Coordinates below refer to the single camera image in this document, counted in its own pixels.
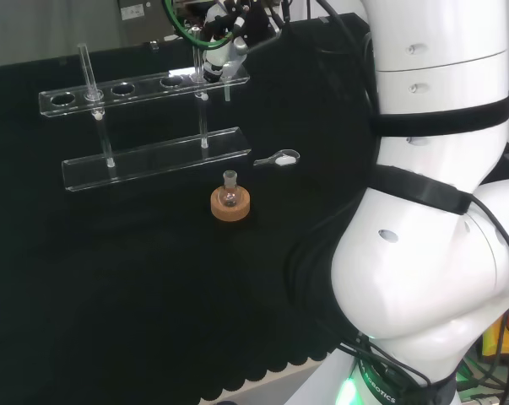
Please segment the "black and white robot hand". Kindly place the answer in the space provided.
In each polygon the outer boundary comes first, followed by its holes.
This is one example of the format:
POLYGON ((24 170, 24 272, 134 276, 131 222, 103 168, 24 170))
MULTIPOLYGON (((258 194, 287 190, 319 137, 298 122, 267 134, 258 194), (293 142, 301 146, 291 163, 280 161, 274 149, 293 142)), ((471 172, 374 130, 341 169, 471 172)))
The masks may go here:
POLYGON ((203 53, 203 78, 216 83, 236 75, 246 57, 276 41, 290 16, 287 1, 216 1, 208 10, 202 38, 226 44, 203 53))

